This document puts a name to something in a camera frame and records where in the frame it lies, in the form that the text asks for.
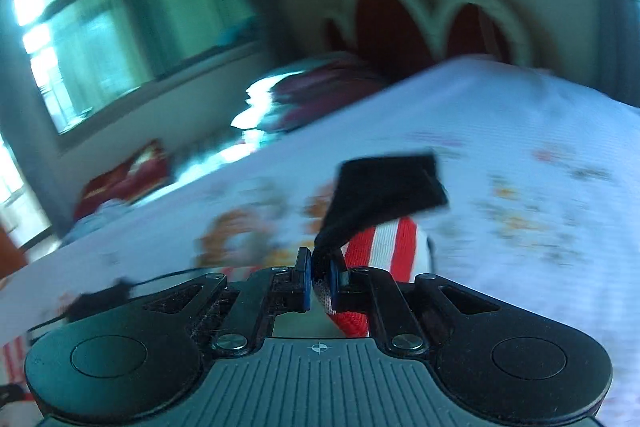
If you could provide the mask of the striped knit sweater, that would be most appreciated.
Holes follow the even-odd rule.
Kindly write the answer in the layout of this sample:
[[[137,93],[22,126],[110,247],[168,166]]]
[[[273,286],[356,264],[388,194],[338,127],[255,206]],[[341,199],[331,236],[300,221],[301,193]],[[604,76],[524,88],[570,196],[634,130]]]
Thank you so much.
[[[433,152],[363,157],[338,168],[328,209],[314,239],[311,280],[326,314],[348,338],[366,337],[361,312],[338,312],[332,288],[352,268],[382,269],[411,283],[432,269],[428,236],[414,216],[444,208],[448,197]]]

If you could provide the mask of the maroon folded quilt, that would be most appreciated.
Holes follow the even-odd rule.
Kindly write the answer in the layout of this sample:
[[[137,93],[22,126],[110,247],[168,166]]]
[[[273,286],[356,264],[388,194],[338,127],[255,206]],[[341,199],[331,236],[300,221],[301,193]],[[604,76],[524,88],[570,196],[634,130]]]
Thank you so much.
[[[320,55],[303,72],[288,75],[269,89],[271,106],[259,129],[276,133],[305,127],[389,84],[356,55]]]

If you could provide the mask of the red gold folded blanket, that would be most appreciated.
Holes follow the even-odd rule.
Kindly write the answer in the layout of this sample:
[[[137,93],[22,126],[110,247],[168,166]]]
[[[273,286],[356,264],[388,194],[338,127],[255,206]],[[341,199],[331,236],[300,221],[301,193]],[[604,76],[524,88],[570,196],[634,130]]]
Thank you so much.
[[[74,221],[88,217],[112,199],[132,204],[174,179],[165,147],[152,140],[112,170],[89,181],[80,193]]]

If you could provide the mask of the floral white bed sheet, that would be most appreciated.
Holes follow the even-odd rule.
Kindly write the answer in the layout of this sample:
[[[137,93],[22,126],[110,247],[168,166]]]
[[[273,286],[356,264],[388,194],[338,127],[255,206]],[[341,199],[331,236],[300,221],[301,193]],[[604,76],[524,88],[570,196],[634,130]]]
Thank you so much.
[[[581,329],[611,355],[600,420],[639,421],[639,112],[484,58],[422,72],[234,164],[160,194],[1,284],[6,426],[40,421],[22,367],[32,326],[118,280],[210,258],[234,277],[314,241],[338,166],[432,152],[446,208],[416,223],[427,270]]]

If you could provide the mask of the red white scalloped headboard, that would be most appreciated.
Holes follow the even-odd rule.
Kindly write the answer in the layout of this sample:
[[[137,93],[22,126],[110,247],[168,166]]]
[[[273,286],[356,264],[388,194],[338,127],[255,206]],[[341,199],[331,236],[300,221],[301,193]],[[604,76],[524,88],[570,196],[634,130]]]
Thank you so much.
[[[328,50],[352,52],[390,79],[462,55],[534,64],[532,37],[506,0],[346,0],[326,12],[321,33]]]

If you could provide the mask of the green glass window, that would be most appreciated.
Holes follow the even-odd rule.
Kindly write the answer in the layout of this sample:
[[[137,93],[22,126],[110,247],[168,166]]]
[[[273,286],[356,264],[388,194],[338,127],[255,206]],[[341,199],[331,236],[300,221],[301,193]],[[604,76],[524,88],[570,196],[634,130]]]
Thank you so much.
[[[258,33],[248,0],[13,0],[13,12],[59,134]]]

